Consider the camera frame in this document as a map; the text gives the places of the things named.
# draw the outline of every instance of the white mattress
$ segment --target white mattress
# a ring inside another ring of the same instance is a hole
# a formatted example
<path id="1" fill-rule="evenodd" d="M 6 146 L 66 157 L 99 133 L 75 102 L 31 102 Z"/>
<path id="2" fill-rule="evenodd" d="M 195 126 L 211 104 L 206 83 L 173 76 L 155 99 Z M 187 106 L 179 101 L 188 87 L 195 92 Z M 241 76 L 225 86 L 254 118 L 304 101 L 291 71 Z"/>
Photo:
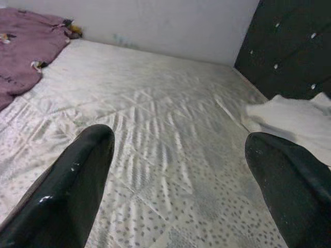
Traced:
<path id="1" fill-rule="evenodd" d="M 244 157 L 233 69 L 73 41 L 0 112 L 0 221 L 85 127 L 115 132 L 86 247 L 286 247 Z"/>

